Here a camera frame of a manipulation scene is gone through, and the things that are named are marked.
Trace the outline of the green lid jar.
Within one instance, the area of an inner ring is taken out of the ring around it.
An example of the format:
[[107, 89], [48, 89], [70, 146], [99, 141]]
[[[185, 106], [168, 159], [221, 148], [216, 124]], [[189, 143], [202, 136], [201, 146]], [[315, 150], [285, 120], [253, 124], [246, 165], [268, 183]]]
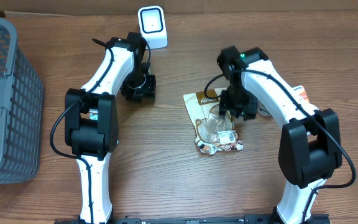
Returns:
[[266, 109], [266, 107], [259, 101], [257, 105], [257, 112], [261, 116], [271, 116], [270, 112]]

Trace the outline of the brown cookie bag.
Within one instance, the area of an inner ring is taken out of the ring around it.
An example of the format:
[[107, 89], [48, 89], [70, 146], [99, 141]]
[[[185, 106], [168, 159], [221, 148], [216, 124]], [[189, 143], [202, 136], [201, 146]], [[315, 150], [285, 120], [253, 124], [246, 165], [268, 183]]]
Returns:
[[218, 95], [224, 88], [209, 89], [183, 96], [186, 110], [195, 127], [197, 148], [204, 154], [214, 155], [218, 151], [241, 151], [244, 143], [239, 137], [231, 115], [219, 114]]

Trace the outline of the orange tissue pack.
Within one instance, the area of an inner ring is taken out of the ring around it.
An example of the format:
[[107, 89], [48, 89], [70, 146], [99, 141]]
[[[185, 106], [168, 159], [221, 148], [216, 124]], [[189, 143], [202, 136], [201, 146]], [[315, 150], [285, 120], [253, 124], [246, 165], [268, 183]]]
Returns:
[[294, 86], [292, 89], [295, 92], [297, 101], [305, 101], [307, 103], [310, 102], [303, 85]]

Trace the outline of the teal snack bar wrapper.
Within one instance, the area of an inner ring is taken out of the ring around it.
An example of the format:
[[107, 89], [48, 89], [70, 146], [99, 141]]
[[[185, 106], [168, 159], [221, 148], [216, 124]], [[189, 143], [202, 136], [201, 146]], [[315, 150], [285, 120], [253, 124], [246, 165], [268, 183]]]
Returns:
[[90, 109], [89, 110], [89, 118], [91, 119], [91, 120], [98, 120], [98, 110], [96, 110], [96, 109]]

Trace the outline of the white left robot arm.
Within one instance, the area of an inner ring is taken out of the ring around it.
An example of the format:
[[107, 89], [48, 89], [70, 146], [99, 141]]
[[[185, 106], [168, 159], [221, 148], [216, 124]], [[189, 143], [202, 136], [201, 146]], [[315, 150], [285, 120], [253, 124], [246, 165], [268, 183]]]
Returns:
[[105, 56], [91, 79], [65, 95], [62, 121], [65, 143], [71, 147], [81, 175], [82, 209], [77, 223], [108, 223], [112, 219], [109, 196], [109, 161], [119, 142], [116, 95], [140, 102], [154, 99], [155, 75], [143, 57], [150, 48], [142, 34], [129, 32], [125, 39], [112, 37]]

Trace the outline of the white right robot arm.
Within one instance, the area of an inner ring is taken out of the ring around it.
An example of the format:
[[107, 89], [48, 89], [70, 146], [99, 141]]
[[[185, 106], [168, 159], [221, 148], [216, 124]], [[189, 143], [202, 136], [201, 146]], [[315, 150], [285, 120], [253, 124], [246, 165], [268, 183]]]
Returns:
[[286, 178], [283, 196], [270, 215], [246, 215], [246, 223], [329, 223], [311, 208], [326, 181], [342, 166], [339, 118], [297, 95], [258, 47], [240, 52], [225, 48], [217, 64], [229, 80], [219, 112], [255, 118], [262, 103], [281, 129], [278, 163]]

